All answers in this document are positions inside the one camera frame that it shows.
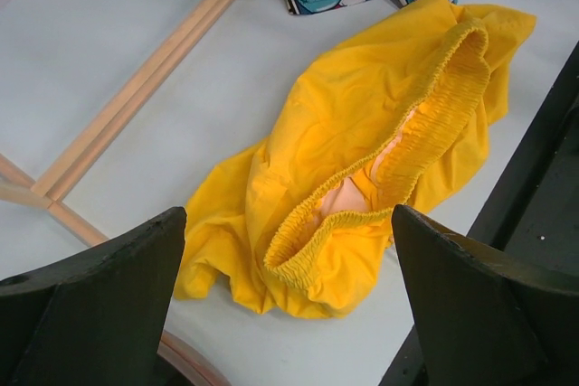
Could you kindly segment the yellow shorts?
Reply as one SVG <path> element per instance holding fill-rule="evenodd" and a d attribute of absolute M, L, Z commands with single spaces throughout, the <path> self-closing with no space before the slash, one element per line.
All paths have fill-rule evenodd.
<path fill-rule="evenodd" d="M 175 297 L 226 277 L 258 314 L 350 314 L 378 280 L 395 206 L 429 212 L 484 165 L 535 26 L 505 6 L 417 0 L 320 55 L 271 132 L 186 205 Z"/>

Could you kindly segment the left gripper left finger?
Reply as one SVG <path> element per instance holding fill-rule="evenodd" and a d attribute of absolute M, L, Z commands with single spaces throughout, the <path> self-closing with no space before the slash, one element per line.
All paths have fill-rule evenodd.
<path fill-rule="evenodd" d="M 173 207 L 1 282 L 3 385 L 148 385 L 185 246 Z"/>

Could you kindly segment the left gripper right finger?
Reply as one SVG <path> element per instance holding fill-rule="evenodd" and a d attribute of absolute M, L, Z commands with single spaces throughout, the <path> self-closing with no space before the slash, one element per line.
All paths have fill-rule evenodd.
<path fill-rule="evenodd" d="M 576 385 L 578 278 L 406 205 L 394 243 L 431 385 Z"/>

